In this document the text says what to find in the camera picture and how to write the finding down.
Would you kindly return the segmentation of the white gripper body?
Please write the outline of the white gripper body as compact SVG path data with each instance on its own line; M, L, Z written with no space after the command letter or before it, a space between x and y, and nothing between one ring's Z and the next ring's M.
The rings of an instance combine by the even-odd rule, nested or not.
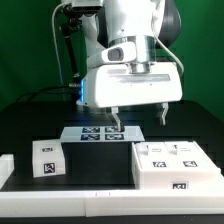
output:
M86 75L86 104L92 108L179 101L182 87L177 67L158 62L145 74L130 74L125 64L104 65Z

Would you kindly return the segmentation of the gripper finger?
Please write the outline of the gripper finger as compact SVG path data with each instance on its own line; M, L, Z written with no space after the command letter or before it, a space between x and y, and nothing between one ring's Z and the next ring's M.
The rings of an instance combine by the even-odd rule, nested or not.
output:
M167 102L159 103L156 105L157 108L157 117L161 126L166 125L166 115L169 110L169 104Z
M116 122L117 130L119 132L123 132L125 130L124 124L121 122L120 118L118 117L119 108L118 107L111 107L111 113L113 116L113 119Z

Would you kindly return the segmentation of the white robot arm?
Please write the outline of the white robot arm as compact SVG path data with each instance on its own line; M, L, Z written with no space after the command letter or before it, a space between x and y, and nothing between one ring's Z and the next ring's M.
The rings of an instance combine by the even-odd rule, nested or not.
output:
M118 109L156 104L165 121L168 104L182 97L184 67L177 57L163 61L180 32L173 0L61 0L67 32L82 29L87 73L74 75L77 104L92 111L108 110L118 131L124 125Z

